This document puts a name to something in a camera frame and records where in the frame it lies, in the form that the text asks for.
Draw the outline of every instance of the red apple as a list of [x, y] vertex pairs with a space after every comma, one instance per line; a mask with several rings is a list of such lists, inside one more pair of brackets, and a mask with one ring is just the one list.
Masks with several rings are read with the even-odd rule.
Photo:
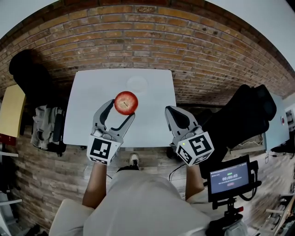
[[115, 108], [122, 115], [130, 115], [134, 113], [137, 106], [137, 97], [132, 92], [121, 92], [115, 98]]

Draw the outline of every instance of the shoe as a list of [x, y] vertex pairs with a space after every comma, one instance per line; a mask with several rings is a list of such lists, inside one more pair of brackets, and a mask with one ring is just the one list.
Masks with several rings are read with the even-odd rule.
[[138, 154], [136, 153], [131, 154], [129, 159], [129, 164], [132, 166], [137, 166], [137, 168], [139, 168], [138, 163], [139, 163]]

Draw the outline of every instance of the brick wall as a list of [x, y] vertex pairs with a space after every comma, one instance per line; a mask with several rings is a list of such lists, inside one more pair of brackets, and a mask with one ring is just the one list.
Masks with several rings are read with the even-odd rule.
[[64, 0], [18, 24], [0, 41], [0, 95], [15, 83], [11, 58], [27, 48], [62, 91], [77, 71], [103, 68], [171, 70], [177, 103], [224, 105], [242, 84], [295, 91], [285, 58], [237, 16], [202, 0], [130, 2]]

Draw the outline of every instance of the white table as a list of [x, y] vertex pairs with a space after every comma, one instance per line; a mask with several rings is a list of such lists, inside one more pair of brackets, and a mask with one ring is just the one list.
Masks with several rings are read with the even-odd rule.
[[[78, 71], [65, 117], [64, 143], [86, 146], [94, 113], [122, 91], [138, 98], [136, 117], [122, 147], [167, 147], [173, 135], [168, 129], [165, 107], [176, 106], [172, 73], [152, 69], [103, 69]], [[127, 118], [115, 108], [106, 121], [117, 128]]]

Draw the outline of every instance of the floor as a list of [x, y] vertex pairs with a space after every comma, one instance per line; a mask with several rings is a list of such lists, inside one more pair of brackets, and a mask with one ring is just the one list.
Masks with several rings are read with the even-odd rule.
[[[86, 150], [79, 146], [68, 145], [62, 157], [55, 153], [41, 151], [30, 144], [31, 129], [27, 127], [25, 134], [18, 139], [15, 150], [19, 153], [14, 158], [18, 184], [21, 191], [13, 190], [15, 197], [23, 199], [17, 204], [20, 222], [26, 225], [38, 223], [49, 230], [56, 211], [65, 198], [82, 201], [92, 169], [92, 162], [86, 157]], [[112, 176], [119, 167], [129, 163], [129, 156], [136, 152], [140, 156], [140, 168], [151, 174], [168, 178], [169, 174], [181, 165], [176, 160], [166, 157], [166, 148], [126, 148], [118, 152], [107, 173]], [[262, 225], [267, 214], [266, 208], [272, 208], [277, 203], [280, 193], [288, 193], [293, 182], [294, 159], [290, 156], [271, 157], [265, 163], [266, 154], [252, 156], [251, 160], [259, 162], [259, 180], [262, 186], [258, 188], [256, 197], [250, 202], [238, 199], [237, 206], [244, 206], [244, 221], [248, 226]], [[227, 155], [226, 159], [235, 158]], [[185, 196], [186, 168], [175, 172], [172, 183], [182, 197]]]

